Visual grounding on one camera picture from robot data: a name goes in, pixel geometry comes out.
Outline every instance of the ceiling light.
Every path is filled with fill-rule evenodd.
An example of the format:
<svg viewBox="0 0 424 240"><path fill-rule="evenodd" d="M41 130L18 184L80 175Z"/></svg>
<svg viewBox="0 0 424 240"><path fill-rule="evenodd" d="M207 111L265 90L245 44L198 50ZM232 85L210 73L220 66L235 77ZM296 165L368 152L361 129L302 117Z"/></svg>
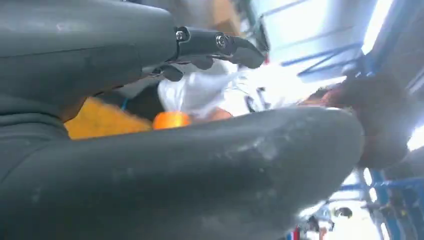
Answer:
<svg viewBox="0 0 424 240"><path fill-rule="evenodd" d="M377 192L376 192L376 189L374 187L369 190L369 197L371 198L371 201L373 203L375 203L377 201L377 199L378 199Z"/></svg>
<svg viewBox="0 0 424 240"><path fill-rule="evenodd" d="M420 126L415 129L407 143L407 146L410 151L417 150L424 146L424 126Z"/></svg>
<svg viewBox="0 0 424 240"><path fill-rule="evenodd" d="M387 230L386 224L384 222L380 225L380 228L381 228L381 233L383 233L383 239L390 240L389 231Z"/></svg>
<svg viewBox="0 0 424 240"><path fill-rule="evenodd" d="M368 29L366 30L365 38L363 40L362 52L364 55L367 55L373 49L384 21L389 14L392 3L393 0L377 1L374 12L372 13L371 20L369 21Z"/></svg>
<svg viewBox="0 0 424 240"><path fill-rule="evenodd" d="M365 179L365 183L368 186L371 186L371 184L373 183L373 177L371 176L371 172L368 167L363 170L363 178Z"/></svg>

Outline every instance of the workshop background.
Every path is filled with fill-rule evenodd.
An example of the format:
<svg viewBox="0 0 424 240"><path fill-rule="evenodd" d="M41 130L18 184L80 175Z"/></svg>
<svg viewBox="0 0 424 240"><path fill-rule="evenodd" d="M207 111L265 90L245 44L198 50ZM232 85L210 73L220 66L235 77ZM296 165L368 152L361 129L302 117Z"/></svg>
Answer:
<svg viewBox="0 0 424 240"><path fill-rule="evenodd" d="M361 65L370 73L392 75L393 81L415 99L417 111L422 111L423 0L127 2L164 8L182 26L216 29L247 38L270 63L291 68L307 83L325 86L343 81L344 71L353 65ZM183 71L195 69L188 66ZM144 79L117 91L132 98L160 79ZM110 119L118 119L119 127L111 127ZM67 127L77 139L148 131L150 123L117 106L91 99ZM330 198L329 209L349 207L353 217L334 217L334 230L326 239L424 240L424 148L420 148L424 145L424 127L414 127L416 131L408 144L411 152L402 162L383 171L357 169Z"/></svg>

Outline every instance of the cardboard box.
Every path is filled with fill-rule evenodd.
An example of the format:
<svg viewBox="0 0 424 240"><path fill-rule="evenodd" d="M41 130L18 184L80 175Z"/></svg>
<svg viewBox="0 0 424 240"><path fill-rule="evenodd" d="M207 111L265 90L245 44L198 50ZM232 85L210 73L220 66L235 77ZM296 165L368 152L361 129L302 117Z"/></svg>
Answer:
<svg viewBox="0 0 424 240"><path fill-rule="evenodd" d="M231 0L212 1L213 28L231 36L241 36L241 21Z"/></svg>

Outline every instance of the white cloth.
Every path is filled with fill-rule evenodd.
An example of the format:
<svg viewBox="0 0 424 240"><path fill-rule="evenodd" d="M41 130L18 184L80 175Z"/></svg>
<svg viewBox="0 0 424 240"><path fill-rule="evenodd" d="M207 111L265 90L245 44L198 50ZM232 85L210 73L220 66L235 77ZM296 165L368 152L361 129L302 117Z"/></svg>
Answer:
<svg viewBox="0 0 424 240"><path fill-rule="evenodd" d="M216 107L237 117L295 105L316 90L296 73L266 65L227 75L193 72L179 82L163 80L158 93L166 111L181 111L202 119Z"/></svg>

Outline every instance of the dark hair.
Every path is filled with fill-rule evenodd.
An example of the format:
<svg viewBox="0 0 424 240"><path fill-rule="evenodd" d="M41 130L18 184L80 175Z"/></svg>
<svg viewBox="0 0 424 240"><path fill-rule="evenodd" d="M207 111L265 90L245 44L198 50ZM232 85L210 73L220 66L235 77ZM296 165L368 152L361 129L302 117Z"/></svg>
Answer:
<svg viewBox="0 0 424 240"><path fill-rule="evenodd" d="M418 111L395 79L384 74L351 76L330 91L335 93L331 102L352 108L364 129L360 167L379 169L402 160Z"/></svg>
<svg viewBox="0 0 424 240"><path fill-rule="evenodd" d="M335 211L335 215L337 217L343 216L343 217L351 218L354 215L354 213L348 207L341 207Z"/></svg>

